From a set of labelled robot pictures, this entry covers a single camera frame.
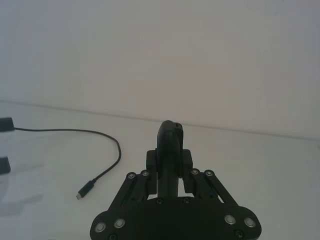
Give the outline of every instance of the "white surface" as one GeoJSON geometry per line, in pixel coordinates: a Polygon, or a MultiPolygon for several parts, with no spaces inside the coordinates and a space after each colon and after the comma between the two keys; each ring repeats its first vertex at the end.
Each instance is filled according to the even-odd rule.
{"type": "Polygon", "coordinates": [[[320,140],[318,0],[3,0],[0,99],[320,140]]]}
{"type": "MultiPolygon", "coordinates": [[[[88,240],[128,172],[140,172],[156,147],[160,122],[0,103],[16,127],[106,132],[123,158],[83,199],[77,191],[116,159],[113,142],[85,133],[0,134],[12,173],[0,176],[4,240],[88,240]]],[[[261,240],[319,240],[320,142],[184,125],[194,166],[212,169],[235,200],[253,210],[261,240]]]]}

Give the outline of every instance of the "white table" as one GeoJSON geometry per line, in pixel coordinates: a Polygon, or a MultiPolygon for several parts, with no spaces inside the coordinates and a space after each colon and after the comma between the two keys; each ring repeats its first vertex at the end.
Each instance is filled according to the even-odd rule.
{"type": "MultiPolygon", "coordinates": [[[[89,240],[128,172],[146,166],[161,122],[0,103],[20,128],[83,128],[121,144],[121,162],[81,200],[78,190],[112,164],[116,145],[77,132],[0,134],[12,171],[0,176],[0,239],[89,240]]],[[[320,142],[184,125],[184,148],[201,171],[212,169],[239,205],[262,225],[261,240],[320,239],[320,142]]],[[[184,195],[182,185],[179,194],[184,195]]]]}

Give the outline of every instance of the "bolt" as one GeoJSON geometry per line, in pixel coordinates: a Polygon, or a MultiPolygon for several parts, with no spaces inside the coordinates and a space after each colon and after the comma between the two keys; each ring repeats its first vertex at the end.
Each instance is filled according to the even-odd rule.
{"type": "Polygon", "coordinates": [[[115,235],[114,233],[109,236],[109,240],[116,240],[116,239],[117,239],[117,235],[115,235]]]}
{"type": "Polygon", "coordinates": [[[247,225],[249,228],[254,228],[256,226],[256,222],[253,221],[250,217],[246,217],[244,219],[245,225],[247,225]]]}
{"type": "Polygon", "coordinates": [[[241,230],[235,230],[234,235],[239,239],[243,239],[245,236],[244,232],[241,230]]]}
{"type": "Polygon", "coordinates": [[[225,220],[225,222],[226,222],[227,224],[230,224],[230,225],[233,225],[233,224],[236,223],[236,219],[235,219],[235,217],[232,216],[232,215],[226,215],[226,216],[224,217],[224,220],[225,220]]]}
{"type": "Polygon", "coordinates": [[[164,203],[164,201],[161,198],[158,198],[155,202],[156,202],[156,204],[163,204],[164,203]]]}
{"type": "Polygon", "coordinates": [[[135,174],[130,173],[130,174],[128,175],[128,178],[129,178],[129,179],[134,179],[134,178],[135,178],[135,174]]]}
{"type": "Polygon", "coordinates": [[[189,204],[190,203],[190,198],[189,197],[184,197],[183,198],[183,203],[189,204]]]}
{"type": "Polygon", "coordinates": [[[199,171],[194,168],[194,169],[191,170],[191,173],[192,173],[193,175],[197,175],[197,174],[199,173],[199,171]]]}
{"type": "Polygon", "coordinates": [[[213,173],[212,171],[210,171],[210,170],[207,170],[207,171],[205,172],[205,175],[207,175],[208,177],[211,177],[213,174],[214,174],[214,173],[213,173]]]}
{"type": "Polygon", "coordinates": [[[122,228],[126,224],[125,220],[122,218],[118,218],[117,220],[114,221],[114,227],[116,229],[122,228]]]}
{"type": "Polygon", "coordinates": [[[103,230],[105,230],[106,229],[106,224],[104,223],[104,222],[99,222],[96,226],[95,226],[95,228],[94,228],[94,231],[96,232],[96,233],[101,233],[103,230]]]}

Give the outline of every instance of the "screw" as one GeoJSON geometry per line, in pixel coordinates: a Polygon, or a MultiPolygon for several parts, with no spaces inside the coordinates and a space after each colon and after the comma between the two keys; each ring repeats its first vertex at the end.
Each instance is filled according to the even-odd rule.
{"type": "Polygon", "coordinates": [[[199,173],[199,171],[194,168],[194,169],[191,170],[191,173],[192,173],[193,175],[197,175],[197,174],[199,173]]]}
{"type": "Polygon", "coordinates": [[[213,173],[212,171],[210,171],[210,170],[207,170],[207,171],[205,172],[205,175],[207,175],[208,177],[211,177],[213,174],[214,174],[214,173],[213,173]]]}
{"type": "Polygon", "coordinates": [[[117,220],[114,221],[114,227],[116,229],[122,228],[126,224],[125,220],[122,218],[118,218],[117,220]]]}
{"type": "Polygon", "coordinates": [[[106,224],[104,223],[104,222],[99,222],[96,226],[95,226],[95,228],[94,228],[94,231],[96,232],[96,233],[101,233],[103,230],[105,230],[106,229],[106,224]]]}
{"type": "Polygon", "coordinates": [[[116,239],[117,239],[117,235],[115,235],[114,233],[109,236],[109,240],[116,240],[116,239]]]}
{"type": "Polygon", "coordinates": [[[243,239],[245,236],[244,232],[241,230],[235,230],[234,235],[239,239],[243,239]]]}
{"type": "Polygon", "coordinates": [[[244,219],[245,225],[247,225],[249,228],[254,228],[256,226],[256,222],[253,221],[250,217],[246,217],[244,219]]]}
{"type": "Polygon", "coordinates": [[[128,175],[128,178],[129,178],[129,179],[134,179],[134,178],[135,178],[135,175],[134,175],[133,173],[130,173],[130,174],[128,175]]]}
{"type": "Polygon", "coordinates": [[[164,203],[164,201],[161,198],[158,198],[155,202],[156,202],[156,204],[163,204],[164,203]]]}
{"type": "Polygon", "coordinates": [[[230,224],[230,225],[233,225],[233,224],[236,223],[236,219],[235,219],[235,217],[232,216],[232,215],[226,215],[226,216],[224,217],[224,220],[225,220],[225,222],[226,222],[227,224],[230,224]]]}
{"type": "Polygon", "coordinates": [[[190,198],[189,197],[184,197],[183,198],[183,203],[184,204],[189,204],[190,203],[190,198]]]}

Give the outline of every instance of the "black cable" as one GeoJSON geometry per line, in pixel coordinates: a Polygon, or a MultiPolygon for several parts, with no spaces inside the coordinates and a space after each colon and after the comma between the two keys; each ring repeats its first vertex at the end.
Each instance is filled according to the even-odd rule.
{"type": "Polygon", "coordinates": [[[83,133],[91,133],[91,134],[98,134],[98,135],[104,136],[108,139],[113,140],[116,143],[116,146],[117,146],[118,152],[119,152],[119,156],[118,156],[117,160],[110,167],[108,167],[106,170],[104,170],[102,173],[100,173],[98,176],[96,176],[94,179],[87,182],[86,185],[84,185],[83,188],[81,188],[80,191],[78,192],[78,194],[76,195],[77,199],[83,198],[94,187],[95,182],[99,178],[101,178],[103,175],[105,175],[107,172],[109,172],[111,169],[113,169],[120,162],[120,159],[121,159],[121,148],[120,148],[120,144],[119,144],[118,140],[108,134],[103,133],[103,132],[93,131],[93,130],[85,130],[85,129],[70,129],[70,128],[28,129],[28,128],[15,127],[14,129],[18,130],[18,131],[26,131],[26,132],[83,132],[83,133]]]}

